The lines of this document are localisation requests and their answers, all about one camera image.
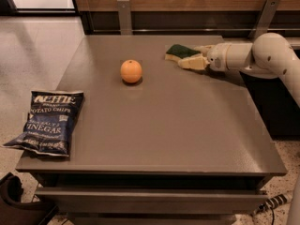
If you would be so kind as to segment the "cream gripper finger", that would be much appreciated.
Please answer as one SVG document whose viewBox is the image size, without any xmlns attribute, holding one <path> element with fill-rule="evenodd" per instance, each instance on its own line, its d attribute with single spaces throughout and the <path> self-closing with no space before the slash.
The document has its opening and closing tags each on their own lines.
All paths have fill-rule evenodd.
<svg viewBox="0 0 300 225">
<path fill-rule="evenodd" d="M 194 50 L 200 52 L 203 56 L 206 56 L 208 54 L 208 51 L 212 48 L 214 48 L 214 45 L 204 45 L 196 46 Z"/>
<path fill-rule="evenodd" d="M 178 66 L 183 69 L 205 70 L 208 65 L 207 59 L 202 55 L 187 57 L 178 62 Z"/>
</svg>

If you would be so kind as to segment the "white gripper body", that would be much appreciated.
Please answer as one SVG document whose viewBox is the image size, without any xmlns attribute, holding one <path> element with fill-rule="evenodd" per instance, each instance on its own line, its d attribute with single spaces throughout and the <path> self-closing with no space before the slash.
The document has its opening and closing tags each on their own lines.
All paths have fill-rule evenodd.
<svg viewBox="0 0 300 225">
<path fill-rule="evenodd" d="M 219 43 L 208 51 L 207 60 L 212 70 L 220 72 L 228 70 L 227 53 L 230 47 L 230 43 Z"/>
</svg>

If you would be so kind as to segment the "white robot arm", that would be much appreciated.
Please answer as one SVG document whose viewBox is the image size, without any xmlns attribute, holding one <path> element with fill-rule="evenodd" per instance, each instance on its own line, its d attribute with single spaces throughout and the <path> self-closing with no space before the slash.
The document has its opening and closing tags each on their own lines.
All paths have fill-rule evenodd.
<svg viewBox="0 0 300 225">
<path fill-rule="evenodd" d="M 300 106 L 300 59 L 289 41 L 280 34 L 266 33 L 253 42 L 223 42 L 200 46 L 195 54 L 180 58 L 182 69 L 225 72 L 238 70 L 260 79 L 278 78 Z"/>
</svg>

